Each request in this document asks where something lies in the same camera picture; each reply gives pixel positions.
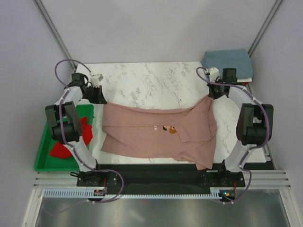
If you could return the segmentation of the green plastic tray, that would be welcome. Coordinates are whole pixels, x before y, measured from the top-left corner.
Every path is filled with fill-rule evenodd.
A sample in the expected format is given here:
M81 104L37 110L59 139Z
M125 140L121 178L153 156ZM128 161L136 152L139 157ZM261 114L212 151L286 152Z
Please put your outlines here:
M88 124L92 125L94 118L94 106L92 104L77 105L76 110L80 118L87 117ZM36 172L78 171L79 166L73 156L67 159L50 156L51 149L55 144L56 141L52 139L48 123L46 123L37 152L34 170Z

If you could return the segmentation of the aluminium front rail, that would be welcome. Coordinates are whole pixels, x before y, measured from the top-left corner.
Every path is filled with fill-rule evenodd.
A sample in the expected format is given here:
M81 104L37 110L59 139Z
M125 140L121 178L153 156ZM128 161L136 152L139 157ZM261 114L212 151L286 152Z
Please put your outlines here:
M207 188L243 189L249 187L250 189L286 189L291 185L287 178L286 172L280 170L253 170L251 174L244 172L240 175L239 180L223 179L216 177L215 171L202 171L196 174L179 172L177 176L164 176L161 173L144 173L136 171L121 172L125 185L144 184L154 185L160 184L200 184ZM80 179L63 173L38 173L34 182L35 188L75 188L75 187L99 187L98 183L86 182L81 183Z

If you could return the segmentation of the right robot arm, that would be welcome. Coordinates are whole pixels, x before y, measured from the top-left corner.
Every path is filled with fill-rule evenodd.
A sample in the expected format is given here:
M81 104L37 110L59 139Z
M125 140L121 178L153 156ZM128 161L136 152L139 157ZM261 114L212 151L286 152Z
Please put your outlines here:
M234 180L232 172L243 170L252 150L265 146L271 139L274 108L258 101L245 85L237 82L236 69L224 69L223 76L220 76L217 68L210 68L205 74L209 80L207 86L212 99L226 96L240 108L236 125L237 142L224 160L226 170L217 174L218 183L228 186Z

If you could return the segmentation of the left aluminium frame post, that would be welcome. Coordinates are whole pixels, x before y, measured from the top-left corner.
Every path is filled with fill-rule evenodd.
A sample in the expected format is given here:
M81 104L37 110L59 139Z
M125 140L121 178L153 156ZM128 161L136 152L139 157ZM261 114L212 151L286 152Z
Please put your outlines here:
M55 39L59 49L61 50L63 56L66 59L72 59L70 52L68 51L58 29L56 28L55 23L53 22L46 6L44 5L42 0L33 0L38 12L40 13L41 17L43 18L45 24L47 25L48 29L50 30L53 38Z

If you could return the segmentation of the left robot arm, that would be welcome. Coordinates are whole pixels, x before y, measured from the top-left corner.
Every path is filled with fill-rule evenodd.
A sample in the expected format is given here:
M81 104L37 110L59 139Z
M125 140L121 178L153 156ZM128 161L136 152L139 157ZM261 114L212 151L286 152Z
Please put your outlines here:
M83 127L76 106L81 99L92 104L106 105L102 86L88 85L89 79L82 73L73 73L71 82L65 86L61 98L45 107L45 114L53 140L71 151L81 172L89 172L87 180L93 186L104 181L104 175L97 170L98 162L89 152L83 139Z

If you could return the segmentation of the pink printed t-shirt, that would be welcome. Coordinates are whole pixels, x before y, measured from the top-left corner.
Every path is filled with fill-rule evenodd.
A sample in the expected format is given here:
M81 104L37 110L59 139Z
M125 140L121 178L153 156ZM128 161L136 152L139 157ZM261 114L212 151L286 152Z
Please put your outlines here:
M204 96L190 108L141 109L107 103L102 151L136 158L172 158L213 167L217 122L213 99Z

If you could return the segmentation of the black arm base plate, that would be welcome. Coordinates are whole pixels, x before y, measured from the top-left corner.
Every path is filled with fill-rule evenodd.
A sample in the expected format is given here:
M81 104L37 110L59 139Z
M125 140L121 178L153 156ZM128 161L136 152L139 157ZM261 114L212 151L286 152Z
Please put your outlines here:
M99 172L80 171L71 173L71 176L78 178L78 186L114 186L121 183L118 174L122 176L125 186L156 183L201 187L245 186L242 172L227 171L221 164L214 167L214 170L197 170L194 164L98 164Z

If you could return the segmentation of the folded blue t-shirt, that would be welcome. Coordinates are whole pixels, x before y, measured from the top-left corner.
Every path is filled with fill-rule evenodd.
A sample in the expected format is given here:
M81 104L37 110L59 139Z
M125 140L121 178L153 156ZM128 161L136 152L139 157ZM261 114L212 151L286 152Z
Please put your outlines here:
M237 79L253 77L250 57L245 49L206 51L201 65L206 68L217 68L223 74L225 68L235 68Z

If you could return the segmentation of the right aluminium frame post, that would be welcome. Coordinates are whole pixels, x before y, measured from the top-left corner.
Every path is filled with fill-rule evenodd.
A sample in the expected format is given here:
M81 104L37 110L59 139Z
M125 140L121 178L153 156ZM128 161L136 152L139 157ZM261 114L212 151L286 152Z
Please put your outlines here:
M251 58L255 50L257 49L258 45L260 44L261 40L265 36L267 30L269 29L270 25L272 24L274 18L278 14L279 10L281 9L284 0L275 0L270 11L268 12L264 22L262 23L257 35L255 36L250 48L248 50L248 55Z

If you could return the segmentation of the aluminium frame post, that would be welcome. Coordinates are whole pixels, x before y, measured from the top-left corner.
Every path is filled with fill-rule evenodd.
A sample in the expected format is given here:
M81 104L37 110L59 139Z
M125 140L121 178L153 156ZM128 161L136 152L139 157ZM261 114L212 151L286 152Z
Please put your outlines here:
M45 24L47 25L48 29L50 30L53 38L55 39L59 49L61 50L63 56L66 59L72 59L70 52L68 51L58 29L56 28L55 23L53 22L46 6L44 5L42 0L33 0L38 12L40 13L41 17L43 18Z
M257 49L258 45L260 44L261 40L265 36L267 30L269 29L270 25L272 24L274 18L278 14L279 10L281 9L284 0L275 0L270 11L268 12L264 22L262 23L257 35L255 36L250 48L248 50L248 55L251 58L255 50Z

